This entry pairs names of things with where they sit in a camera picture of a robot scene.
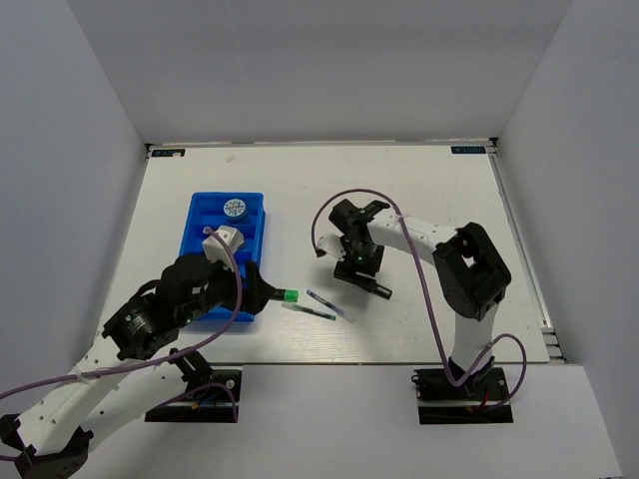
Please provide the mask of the green cap highlighter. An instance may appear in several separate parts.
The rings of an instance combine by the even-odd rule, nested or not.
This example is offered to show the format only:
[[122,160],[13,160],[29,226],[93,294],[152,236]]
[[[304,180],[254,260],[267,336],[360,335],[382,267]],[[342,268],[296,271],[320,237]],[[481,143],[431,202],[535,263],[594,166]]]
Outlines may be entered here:
[[296,303],[299,300],[299,292],[295,289],[277,288],[272,296],[272,300]]

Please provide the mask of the green refill pen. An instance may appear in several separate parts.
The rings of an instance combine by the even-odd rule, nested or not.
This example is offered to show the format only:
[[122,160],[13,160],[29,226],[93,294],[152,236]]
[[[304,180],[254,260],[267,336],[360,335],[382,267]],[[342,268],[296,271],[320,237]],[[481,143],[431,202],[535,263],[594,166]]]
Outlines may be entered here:
[[328,312],[320,311],[317,309],[313,309],[307,306],[300,305],[298,303],[293,302],[283,302],[282,307],[291,311],[295,311],[298,313],[303,313],[307,315],[312,315],[314,317],[319,317],[326,320],[336,321],[336,316],[330,314]]

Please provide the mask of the blue ink refill pen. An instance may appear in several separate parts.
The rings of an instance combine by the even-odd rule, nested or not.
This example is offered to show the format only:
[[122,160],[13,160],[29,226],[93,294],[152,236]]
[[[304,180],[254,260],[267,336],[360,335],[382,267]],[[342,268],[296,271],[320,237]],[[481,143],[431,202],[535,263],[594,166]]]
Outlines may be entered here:
[[322,304],[323,306],[325,306],[326,308],[328,308],[329,310],[331,310],[332,312],[334,312],[338,317],[346,320],[347,322],[354,323],[354,318],[349,313],[347,313],[345,310],[343,310],[339,306],[328,301],[327,299],[323,298],[316,292],[308,289],[307,295],[311,297],[312,299],[314,299],[315,301]]

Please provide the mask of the blue cleaning gel jar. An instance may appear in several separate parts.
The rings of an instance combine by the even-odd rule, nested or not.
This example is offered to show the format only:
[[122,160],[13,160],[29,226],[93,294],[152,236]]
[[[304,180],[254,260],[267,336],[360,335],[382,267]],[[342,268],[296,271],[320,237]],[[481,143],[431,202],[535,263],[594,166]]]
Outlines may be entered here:
[[225,219],[232,223],[241,223],[249,216],[249,207],[242,198],[231,198],[223,205]]

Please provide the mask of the purple cap highlighter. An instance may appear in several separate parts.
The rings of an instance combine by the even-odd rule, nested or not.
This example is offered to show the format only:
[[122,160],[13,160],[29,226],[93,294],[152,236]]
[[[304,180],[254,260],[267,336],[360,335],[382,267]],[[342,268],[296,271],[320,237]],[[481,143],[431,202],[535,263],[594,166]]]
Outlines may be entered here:
[[374,287],[372,293],[386,300],[389,300],[392,296],[392,291],[380,284]]

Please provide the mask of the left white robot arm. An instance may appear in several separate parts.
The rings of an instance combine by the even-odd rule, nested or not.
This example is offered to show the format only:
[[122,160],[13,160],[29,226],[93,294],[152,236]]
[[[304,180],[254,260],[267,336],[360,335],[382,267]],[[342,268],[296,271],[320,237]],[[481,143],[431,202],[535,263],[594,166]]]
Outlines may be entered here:
[[186,254],[150,280],[104,324],[91,348],[52,390],[28,410],[1,419],[2,442],[23,478],[69,478],[89,453],[146,411],[186,394],[205,395],[211,371],[196,346],[158,350],[210,310],[261,312],[285,292],[260,275],[250,261],[238,268],[232,256],[215,262]]

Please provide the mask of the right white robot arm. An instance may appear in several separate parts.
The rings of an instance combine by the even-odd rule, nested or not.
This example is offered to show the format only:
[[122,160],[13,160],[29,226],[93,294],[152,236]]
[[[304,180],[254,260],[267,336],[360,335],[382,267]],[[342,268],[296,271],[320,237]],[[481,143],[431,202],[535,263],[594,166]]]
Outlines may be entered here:
[[435,268],[455,314],[453,348],[440,355],[444,374],[462,397],[483,390],[494,364],[494,317],[512,281],[486,230],[477,223],[452,229],[411,219],[390,199],[364,207],[342,200],[328,220],[335,233],[311,238],[317,256],[334,258],[336,279],[389,299],[391,290],[375,279],[387,248],[410,255],[417,268],[425,263]]

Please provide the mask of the right corner label sticker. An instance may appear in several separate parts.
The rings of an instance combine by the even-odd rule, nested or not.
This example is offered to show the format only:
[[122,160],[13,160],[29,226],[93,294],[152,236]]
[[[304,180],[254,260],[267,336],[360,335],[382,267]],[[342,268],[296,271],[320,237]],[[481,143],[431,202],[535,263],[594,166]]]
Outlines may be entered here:
[[486,154],[486,149],[484,146],[457,145],[457,146],[451,146],[450,149],[454,155],[485,155]]

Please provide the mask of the corner label sticker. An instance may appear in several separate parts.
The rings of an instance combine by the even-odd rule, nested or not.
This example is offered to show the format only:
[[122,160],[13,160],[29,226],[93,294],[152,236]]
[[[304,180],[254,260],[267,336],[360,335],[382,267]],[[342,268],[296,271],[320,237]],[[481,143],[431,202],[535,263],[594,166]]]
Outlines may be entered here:
[[186,154],[185,149],[156,149],[151,152],[152,158],[181,158]]
[[454,155],[485,155],[486,154],[486,149],[484,146],[457,145],[457,146],[451,146],[450,149]]

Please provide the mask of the left corner label sticker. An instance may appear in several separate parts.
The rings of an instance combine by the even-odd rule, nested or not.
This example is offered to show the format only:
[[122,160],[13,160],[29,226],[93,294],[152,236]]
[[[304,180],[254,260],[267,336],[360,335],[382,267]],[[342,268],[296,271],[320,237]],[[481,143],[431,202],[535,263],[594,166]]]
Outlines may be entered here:
[[181,158],[186,154],[185,149],[156,149],[151,152],[152,158]]

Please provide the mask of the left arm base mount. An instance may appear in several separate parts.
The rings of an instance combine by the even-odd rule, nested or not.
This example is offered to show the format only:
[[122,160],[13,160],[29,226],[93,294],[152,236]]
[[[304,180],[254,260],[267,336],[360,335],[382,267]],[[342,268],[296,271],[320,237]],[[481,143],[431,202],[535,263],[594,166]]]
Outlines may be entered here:
[[243,369],[214,368],[202,383],[187,385],[174,402],[155,407],[147,423],[233,424],[239,420]]

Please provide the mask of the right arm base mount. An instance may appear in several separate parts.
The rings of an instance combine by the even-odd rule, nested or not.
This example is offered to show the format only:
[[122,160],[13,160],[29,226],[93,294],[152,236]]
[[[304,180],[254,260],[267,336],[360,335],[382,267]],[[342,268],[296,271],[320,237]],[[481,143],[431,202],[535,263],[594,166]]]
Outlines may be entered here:
[[470,425],[513,423],[509,403],[496,404],[509,395],[502,368],[493,368],[467,388],[453,387],[442,369],[416,369],[415,386],[420,425]]

